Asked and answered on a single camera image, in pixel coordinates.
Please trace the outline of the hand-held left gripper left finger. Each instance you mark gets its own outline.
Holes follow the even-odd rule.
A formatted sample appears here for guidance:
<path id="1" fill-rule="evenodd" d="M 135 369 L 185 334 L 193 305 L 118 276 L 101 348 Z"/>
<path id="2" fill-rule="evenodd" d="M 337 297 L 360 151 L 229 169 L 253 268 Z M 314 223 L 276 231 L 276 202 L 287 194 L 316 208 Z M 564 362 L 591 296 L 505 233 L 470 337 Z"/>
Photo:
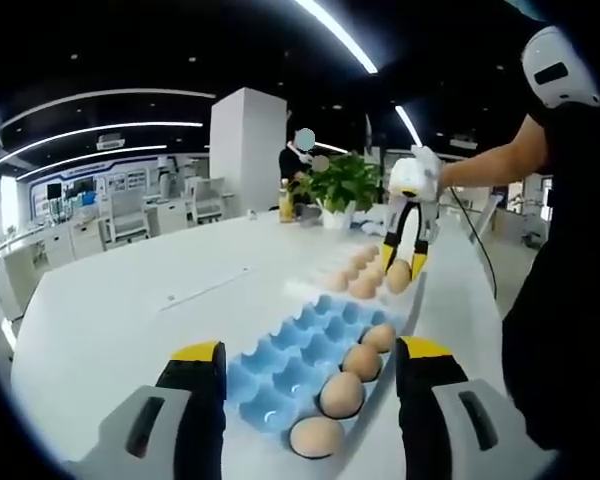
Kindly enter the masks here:
<path id="1" fill-rule="evenodd" d="M 74 479 L 220 479 L 226 398 L 224 343 L 180 349 L 155 384 L 137 388 L 101 421 L 96 444 L 64 469 Z"/>

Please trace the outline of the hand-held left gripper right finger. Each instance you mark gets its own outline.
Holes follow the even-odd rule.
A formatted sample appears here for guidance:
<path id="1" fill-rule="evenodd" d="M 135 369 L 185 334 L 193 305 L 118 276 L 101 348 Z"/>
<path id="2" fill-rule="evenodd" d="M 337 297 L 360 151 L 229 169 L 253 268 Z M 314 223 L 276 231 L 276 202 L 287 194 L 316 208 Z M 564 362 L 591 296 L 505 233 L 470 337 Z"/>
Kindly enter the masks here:
<path id="1" fill-rule="evenodd" d="M 396 339 L 408 479 L 549 479 L 557 454 L 527 435 L 521 412 L 482 379 L 470 380 L 451 350 Z"/>

